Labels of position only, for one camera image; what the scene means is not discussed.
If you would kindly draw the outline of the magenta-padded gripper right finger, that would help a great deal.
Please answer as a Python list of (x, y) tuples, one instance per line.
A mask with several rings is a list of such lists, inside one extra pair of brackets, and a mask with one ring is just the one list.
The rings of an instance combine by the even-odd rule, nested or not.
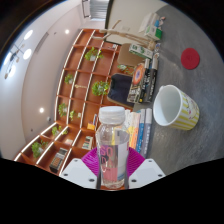
[(145, 159), (136, 150), (130, 148), (127, 158), (127, 177), (130, 189), (140, 188), (165, 177), (164, 172), (152, 159)]

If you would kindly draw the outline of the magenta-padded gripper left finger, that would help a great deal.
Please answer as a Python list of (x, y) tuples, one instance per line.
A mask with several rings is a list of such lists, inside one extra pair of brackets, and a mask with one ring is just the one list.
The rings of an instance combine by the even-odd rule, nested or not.
[(81, 187), (96, 189), (99, 174), (98, 153), (94, 148), (81, 159), (73, 158), (60, 177)]

